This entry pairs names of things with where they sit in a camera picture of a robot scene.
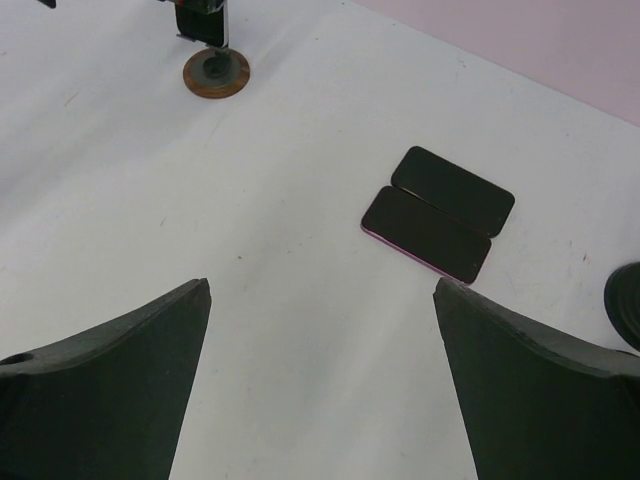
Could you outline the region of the wooden base phone stand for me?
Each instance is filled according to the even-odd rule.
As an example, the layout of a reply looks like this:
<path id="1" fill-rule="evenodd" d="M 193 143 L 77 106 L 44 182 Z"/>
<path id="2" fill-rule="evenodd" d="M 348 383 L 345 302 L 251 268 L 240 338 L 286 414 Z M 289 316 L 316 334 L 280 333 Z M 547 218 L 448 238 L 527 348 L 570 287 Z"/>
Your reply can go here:
<path id="1" fill-rule="evenodd" d="M 205 99 L 224 99 L 239 93 L 250 80 L 246 57 L 229 47 L 229 38 L 220 44 L 206 43 L 206 48 L 185 63 L 182 77 L 186 88 Z"/>

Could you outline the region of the purple smartphone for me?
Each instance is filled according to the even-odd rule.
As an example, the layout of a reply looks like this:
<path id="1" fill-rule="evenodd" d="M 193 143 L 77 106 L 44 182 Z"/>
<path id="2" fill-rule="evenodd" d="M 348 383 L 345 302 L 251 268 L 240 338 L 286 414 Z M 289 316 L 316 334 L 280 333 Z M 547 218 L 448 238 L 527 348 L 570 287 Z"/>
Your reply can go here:
<path id="1" fill-rule="evenodd" d="M 378 192 L 361 226 L 396 250 L 467 285 L 476 281 L 492 245 L 485 235 L 392 186 Z"/>

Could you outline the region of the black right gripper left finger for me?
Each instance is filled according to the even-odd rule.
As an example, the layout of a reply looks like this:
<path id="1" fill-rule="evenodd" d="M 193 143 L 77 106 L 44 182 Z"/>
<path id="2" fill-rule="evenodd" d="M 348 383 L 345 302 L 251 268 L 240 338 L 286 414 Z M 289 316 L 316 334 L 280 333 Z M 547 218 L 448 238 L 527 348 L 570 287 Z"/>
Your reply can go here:
<path id="1" fill-rule="evenodd" d="M 4 479 L 167 479 L 211 309 L 206 279 L 1 362 Z"/>

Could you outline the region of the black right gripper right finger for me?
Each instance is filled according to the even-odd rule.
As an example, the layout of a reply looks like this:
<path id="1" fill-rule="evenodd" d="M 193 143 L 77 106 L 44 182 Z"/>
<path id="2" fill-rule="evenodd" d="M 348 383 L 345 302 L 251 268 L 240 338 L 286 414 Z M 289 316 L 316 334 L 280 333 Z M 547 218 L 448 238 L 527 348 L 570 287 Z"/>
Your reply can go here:
<path id="1" fill-rule="evenodd" d="M 433 299 L 479 478 L 638 478 L 638 356 L 447 278 Z"/>

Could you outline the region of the dark glossy smartphone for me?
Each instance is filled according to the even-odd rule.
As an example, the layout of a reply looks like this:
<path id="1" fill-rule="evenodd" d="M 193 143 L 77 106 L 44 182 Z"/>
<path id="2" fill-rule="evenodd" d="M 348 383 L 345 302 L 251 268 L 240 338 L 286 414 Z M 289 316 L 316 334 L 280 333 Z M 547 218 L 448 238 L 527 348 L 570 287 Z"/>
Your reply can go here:
<path id="1" fill-rule="evenodd" d="M 229 43 L 228 11 L 225 0 L 174 1 L 180 35 L 209 46 L 223 48 Z"/>

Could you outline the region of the black phone stand round base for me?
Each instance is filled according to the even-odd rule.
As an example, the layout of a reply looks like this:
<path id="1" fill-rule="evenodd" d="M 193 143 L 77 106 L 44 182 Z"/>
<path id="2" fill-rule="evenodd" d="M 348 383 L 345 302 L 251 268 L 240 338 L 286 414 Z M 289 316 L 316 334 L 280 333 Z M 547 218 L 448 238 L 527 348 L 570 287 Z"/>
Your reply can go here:
<path id="1" fill-rule="evenodd" d="M 639 271 L 638 262 L 616 269 L 604 288 L 607 316 L 624 341 L 639 350 Z"/>

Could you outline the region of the black smartphone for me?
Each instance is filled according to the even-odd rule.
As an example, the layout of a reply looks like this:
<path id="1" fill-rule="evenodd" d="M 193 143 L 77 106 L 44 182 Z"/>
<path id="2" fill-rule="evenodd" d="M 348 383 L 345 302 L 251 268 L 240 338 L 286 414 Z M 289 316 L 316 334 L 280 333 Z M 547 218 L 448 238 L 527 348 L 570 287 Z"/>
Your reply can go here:
<path id="1" fill-rule="evenodd" d="M 501 233 L 515 205 L 511 192 L 420 146 L 409 148 L 391 184 L 490 238 Z"/>

